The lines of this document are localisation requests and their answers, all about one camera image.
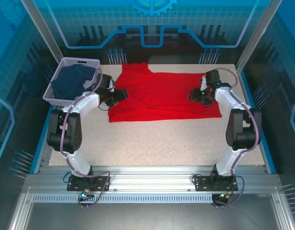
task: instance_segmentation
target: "red shirt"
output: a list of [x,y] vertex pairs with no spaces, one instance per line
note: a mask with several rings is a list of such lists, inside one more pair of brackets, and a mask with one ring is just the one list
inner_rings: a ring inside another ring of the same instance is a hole
[[205,73],[153,73],[146,63],[122,65],[116,89],[129,97],[109,109],[109,121],[155,121],[222,117],[219,105],[204,108],[189,100]]

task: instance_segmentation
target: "metal floor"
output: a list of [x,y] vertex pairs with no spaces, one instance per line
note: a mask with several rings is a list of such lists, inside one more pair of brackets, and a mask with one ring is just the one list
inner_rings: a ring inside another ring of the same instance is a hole
[[224,210],[211,204],[97,204],[81,210],[76,204],[37,203],[25,229],[276,230],[278,225],[270,197],[244,195]]

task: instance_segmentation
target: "blue gear icon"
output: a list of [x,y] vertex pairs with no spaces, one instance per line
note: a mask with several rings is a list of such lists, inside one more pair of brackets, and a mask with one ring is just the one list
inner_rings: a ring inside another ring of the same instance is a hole
[[167,9],[172,9],[177,0],[129,0],[129,2],[137,13],[153,17],[155,14],[160,16],[161,13],[166,13]]

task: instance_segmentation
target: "metal frame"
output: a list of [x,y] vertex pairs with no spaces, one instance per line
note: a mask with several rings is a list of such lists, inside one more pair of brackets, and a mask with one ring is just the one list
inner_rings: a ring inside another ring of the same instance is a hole
[[60,63],[61,59],[63,58],[62,52],[60,51],[56,43],[56,40],[53,38],[47,24],[44,21],[44,18],[42,17],[34,1],[33,0],[21,0],[21,1],[24,7],[26,8],[29,16],[31,17],[33,23],[35,24],[37,30],[41,34],[46,45],[48,46],[51,54],[53,55],[57,63]]
[[[45,43],[49,47],[55,60],[59,63],[63,55],[54,40],[49,28],[41,16],[33,0],[21,0],[38,31],[42,35]],[[273,15],[279,7],[282,0],[271,0],[266,11],[264,12],[258,26],[256,27],[249,43],[242,53],[238,64],[237,73],[240,74],[246,62],[250,58],[258,41],[263,35],[264,30],[270,23]],[[247,93],[244,90],[245,98],[248,101]],[[270,173],[270,168],[266,161],[264,148],[260,145],[262,155],[266,162],[264,166],[239,166],[236,174],[242,175],[246,182],[245,193],[248,194],[272,194],[274,203],[274,212],[278,217],[278,225],[281,229],[295,229],[291,211],[283,193],[279,176]],[[67,192],[66,184],[62,177],[69,171],[68,167],[49,167],[49,159],[52,148],[49,147],[45,140],[37,159],[37,167],[34,171],[36,174],[27,175],[22,193],[14,212],[10,230],[21,230],[27,224],[32,203],[49,202],[49,203],[74,203],[76,202],[76,192]],[[212,166],[188,166],[188,167],[94,167],[95,172],[111,171],[111,184],[109,192],[104,194],[101,202],[110,203],[121,201],[121,197],[128,197],[126,202],[137,203],[132,198],[143,197],[160,197],[165,201],[165,196],[182,197],[178,202],[183,203],[200,203],[195,201],[198,197],[208,198],[209,192],[195,192],[195,186],[191,181],[194,174],[209,175]]]
[[275,212],[283,230],[295,230],[295,221],[289,208],[285,194],[273,193]]
[[237,74],[241,73],[245,64],[248,62],[248,59],[252,55],[255,47],[257,46],[265,30],[267,29],[270,21],[272,20],[281,2],[282,0],[270,0],[269,5],[267,6],[265,12],[263,13],[257,27],[255,28],[251,38],[249,39],[247,43],[247,46],[245,47],[245,49],[243,50],[240,56],[240,59],[237,63]]
[[[191,178],[196,173],[208,175],[212,166],[94,167],[93,169],[96,173],[111,171],[110,189],[104,193],[100,203],[211,202],[211,193],[195,192]],[[76,203],[79,193],[67,192],[66,184],[62,181],[62,177],[68,171],[68,167],[45,166],[40,168],[39,174],[27,175],[9,229],[24,229],[32,203]],[[239,166],[236,174],[244,176],[245,194],[272,194],[279,228],[295,230],[295,222],[277,174],[267,174],[263,166]]]

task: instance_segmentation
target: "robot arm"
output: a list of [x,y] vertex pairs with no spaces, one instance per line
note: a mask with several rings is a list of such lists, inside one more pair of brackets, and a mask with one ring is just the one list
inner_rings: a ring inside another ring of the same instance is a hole
[[[92,85],[89,90],[92,91],[95,85],[96,84]],[[81,120],[102,102],[105,102],[109,107],[112,107],[128,97],[125,90],[114,90],[113,88],[114,82],[112,77],[103,74],[102,82],[95,92],[84,92],[82,96],[85,98],[75,104],[75,106],[70,105],[61,110],[54,109],[50,114],[47,143],[52,146],[54,150],[60,151],[62,128],[65,116],[70,108],[73,107],[66,123],[66,131],[63,140],[63,156],[75,169],[72,170],[71,173],[76,177],[82,177],[78,173],[83,175],[93,175],[92,167],[85,159],[84,151],[81,148]]]
[[245,107],[254,116],[259,137],[261,133],[261,111],[251,108],[243,102],[231,90],[228,83],[222,83],[217,70],[206,73],[201,80],[201,88],[192,90],[189,99],[206,105],[215,100],[230,113],[225,134],[227,147],[221,160],[214,166],[213,175],[211,175],[213,181],[217,181],[221,176],[230,177],[232,170],[244,156],[245,150],[251,148],[256,139],[253,121]]

